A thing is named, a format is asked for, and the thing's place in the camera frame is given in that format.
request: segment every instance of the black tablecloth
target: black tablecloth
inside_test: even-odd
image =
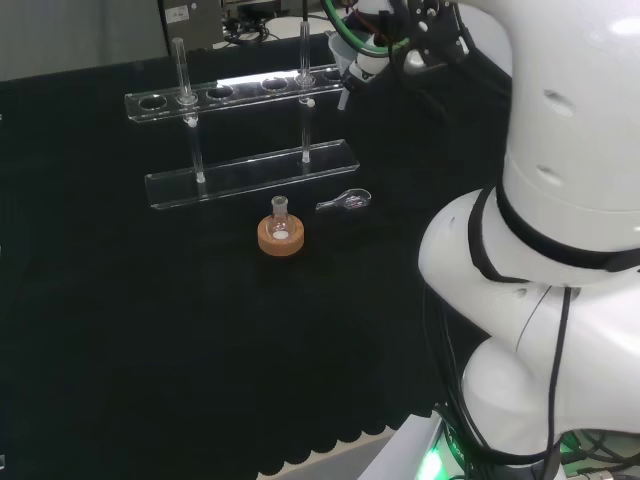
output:
[[[195,53],[191,78],[295,67],[296,48]],[[313,59],[330,63],[326,38]],[[0,305],[0,478],[253,479],[438,398],[418,248],[495,177],[506,109],[448,71],[450,125],[394,83],[343,114],[322,95],[313,141],[345,138],[356,173],[157,212],[143,176],[188,166],[184,125],[134,124],[123,96],[175,83],[158,59],[0,84],[0,188],[22,219],[2,281],[23,272]],[[295,100],[203,115],[205,161],[296,146],[298,121]],[[314,213],[356,187],[369,208]],[[306,227],[286,260],[256,242],[274,194]],[[481,337],[454,331],[467,357]]]

